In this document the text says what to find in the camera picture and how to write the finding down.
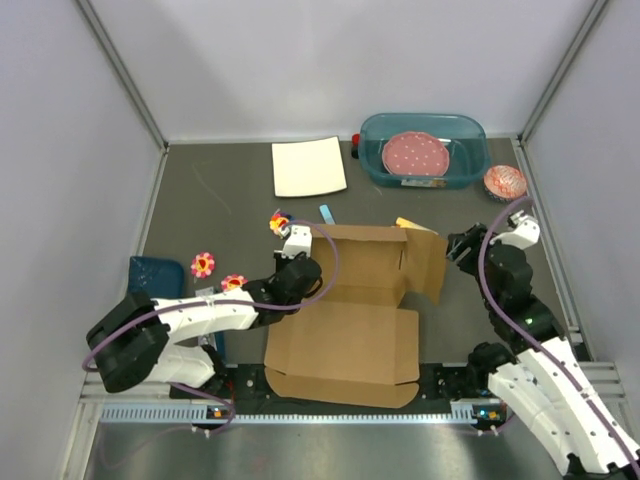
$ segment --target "red object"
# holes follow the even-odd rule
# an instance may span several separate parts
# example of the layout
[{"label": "red object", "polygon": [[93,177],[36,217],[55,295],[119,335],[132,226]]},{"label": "red object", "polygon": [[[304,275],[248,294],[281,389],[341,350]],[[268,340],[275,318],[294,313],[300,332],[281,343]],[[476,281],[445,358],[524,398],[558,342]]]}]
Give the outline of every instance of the red object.
[{"label": "red object", "polygon": [[449,152],[428,133],[404,132],[387,142],[382,161],[394,175],[440,177],[449,169]]},{"label": "red object", "polygon": [[527,192],[527,180],[520,170],[509,165],[491,167],[484,176],[484,186],[500,200],[515,200]]}]

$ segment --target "paper flower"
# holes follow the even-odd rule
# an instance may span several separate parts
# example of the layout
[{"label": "paper flower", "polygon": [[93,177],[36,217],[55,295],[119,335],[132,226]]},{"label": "paper flower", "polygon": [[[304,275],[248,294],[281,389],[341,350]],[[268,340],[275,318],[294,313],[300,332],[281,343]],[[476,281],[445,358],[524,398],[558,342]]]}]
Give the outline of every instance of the paper flower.
[{"label": "paper flower", "polygon": [[276,210],[275,213],[271,216],[271,220],[269,221],[269,229],[274,233],[274,235],[282,238],[283,233],[284,236],[287,235],[283,230],[287,223],[293,220],[291,215],[288,215],[280,210]]},{"label": "paper flower", "polygon": [[208,252],[199,253],[191,262],[191,273],[197,278],[206,278],[213,272],[216,262]]},{"label": "paper flower", "polygon": [[234,273],[233,275],[224,277],[224,280],[222,280],[221,282],[222,290],[228,292],[229,290],[233,290],[234,288],[241,287],[245,283],[247,283],[246,278],[244,278],[242,275],[237,275]]}]

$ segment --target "metal corner post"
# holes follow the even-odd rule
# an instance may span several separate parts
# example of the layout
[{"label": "metal corner post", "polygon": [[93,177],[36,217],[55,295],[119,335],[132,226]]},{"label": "metal corner post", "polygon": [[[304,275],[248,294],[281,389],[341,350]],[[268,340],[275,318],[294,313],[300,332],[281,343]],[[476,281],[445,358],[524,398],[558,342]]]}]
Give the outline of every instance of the metal corner post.
[{"label": "metal corner post", "polygon": [[519,136],[520,140],[526,143],[533,133],[536,131],[540,120],[542,119],[547,107],[555,97],[558,89],[562,85],[563,80],[571,70],[571,67],[578,57],[578,54],[582,51],[585,43],[588,38],[594,31],[595,27],[600,23],[604,14],[606,12],[607,7],[611,3],[610,0],[595,0],[593,5],[589,9],[587,16],[585,17],[582,25],[578,29],[575,37],[571,41],[569,48],[565,52],[558,68],[554,72],[551,80],[547,84],[540,100],[536,104],[536,107],[533,109],[533,112],[529,116],[527,123],[524,126],[524,130],[522,134]]},{"label": "metal corner post", "polygon": [[158,124],[153,118],[153,115],[151,114],[151,111],[149,110],[146,102],[142,98],[138,87],[131,78],[126,65],[118,54],[118,51],[111,41],[107,30],[102,24],[98,13],[91,4],[91,0],[73,0],[73,3],[76,4],[76,7],[86,21],[89,29],[91,30],[91,33],[93,34],[96,41],[98,42],[98,45],[105,54],[105,57],[107,58],[116,77],[118,78],[118,81],[122,85],[122,88],[129,98],[131,105],[138,114],[138,117],[147,128],[149,134],[158,145],[158,147],[163,151],[166,150],[169,143],[164,138],[164,135],[162,135],[160,127],[158,127]]}]

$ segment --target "cardboard lid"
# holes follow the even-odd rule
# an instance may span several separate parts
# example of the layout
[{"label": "cardboard lid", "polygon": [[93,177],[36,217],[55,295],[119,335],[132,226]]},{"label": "cardboard lid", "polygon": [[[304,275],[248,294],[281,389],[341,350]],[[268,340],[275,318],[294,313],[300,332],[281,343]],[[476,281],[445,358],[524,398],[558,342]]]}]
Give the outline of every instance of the cardboard lid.
[{"label": "cardboard lid", "polygon": [[290,375],[268,367],[265,368],[265,374],[273,391],[281,397],[338,402],[347,405],[401,408],[415,398],[419,388],[417,383],[376,385],[317,378],[292,378]]},{"label": "cardboard lid", "polygon": [[321,301],[269,327],[264,363],[281,396],[401,407],[418,391],[418,314]]},{"label": "cardboard lid", "polygon": [[[340,272],[336,287],[325,297],[330,301],[397,306],[406,290],[400,271],[407,236],[392,227],[326,225],[340,249]],[[320,264],[325,281],[333,276],[335,258],[329,243],[318,232],[311,256]]]},{"label": "cardboard lid", "polygon": [[[399,242],[407,241],[407,235],[403,229],[395,227],[375,227],[368,225],[322,225],[334,240],[356,240],[362,242]],[[311,230],[314,242],[318,238],[324,239],[324,235],[315,229]]]},{"label": "cardboard lid", "polygon": [[407,278],[407,288],[424,293],[434,305],[438,305],[447,268],[447,241],[430,231],[414,228],[401,230],[407,235],[401,267]]}]

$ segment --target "yellow object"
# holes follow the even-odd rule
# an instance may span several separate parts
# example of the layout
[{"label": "yellow object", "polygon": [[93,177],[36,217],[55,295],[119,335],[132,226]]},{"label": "yellow object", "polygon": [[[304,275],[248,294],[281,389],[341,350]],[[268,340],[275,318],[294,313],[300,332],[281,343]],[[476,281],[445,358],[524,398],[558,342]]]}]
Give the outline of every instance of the yellow object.
[{"label": "yellow object", "polygon": [[415,228],[415,229],[418,229],[418,230],[426,230],[427,232],[438,233],[438,232],[434,232],[430,228],[423,227],[422,225],[418,225],[417,223],[413,223],[412,221],[407,220],[406,218],[402,218],[402,217],[396,218],[396,227]]}]

